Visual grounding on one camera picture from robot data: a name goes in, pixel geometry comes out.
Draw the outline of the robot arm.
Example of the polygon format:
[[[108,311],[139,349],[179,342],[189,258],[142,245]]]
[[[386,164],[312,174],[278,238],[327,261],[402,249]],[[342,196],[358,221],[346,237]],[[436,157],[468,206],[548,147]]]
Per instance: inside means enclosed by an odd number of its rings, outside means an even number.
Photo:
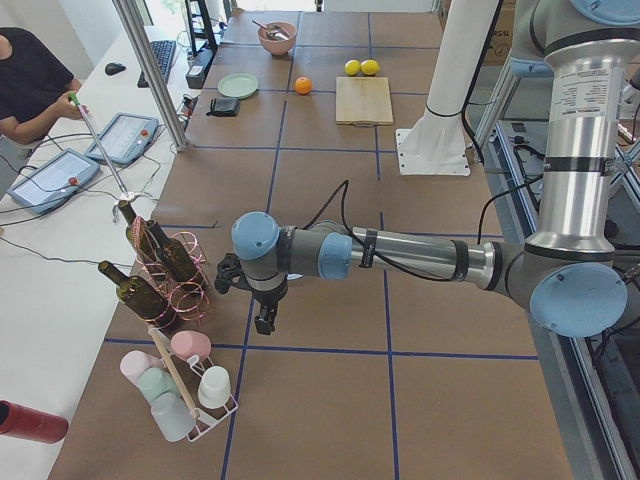
[[[549,78],[552,69],[545,62],[549,24],[548,1],[517,1],[509,55],[512,74],[519,78]]]
[[[635,1],[520,1],[510,51],[519,76],[553,78],[535,232],[522,245],[350,227],[313,219],[280,226],[249,212],[231,230],[237,286],[270,334],[290,275],[341,280],[353,266],[434,282],[470,282],[524,308],[540,326],[589,337],[613,326],[627,289],[604,234],[623,80],[639,52]]]

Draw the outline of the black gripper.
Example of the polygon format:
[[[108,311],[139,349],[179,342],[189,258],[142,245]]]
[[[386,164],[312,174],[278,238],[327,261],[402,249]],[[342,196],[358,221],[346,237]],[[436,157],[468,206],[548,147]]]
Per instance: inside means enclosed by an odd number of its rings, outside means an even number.
[[[288,291],[287,276],[275,275],[268,279],[249,277],[248,284],[251,287],[252,297],[262,305],[259,314],[254,317],[257,333],[268,334],[274,332],[277,305]]]

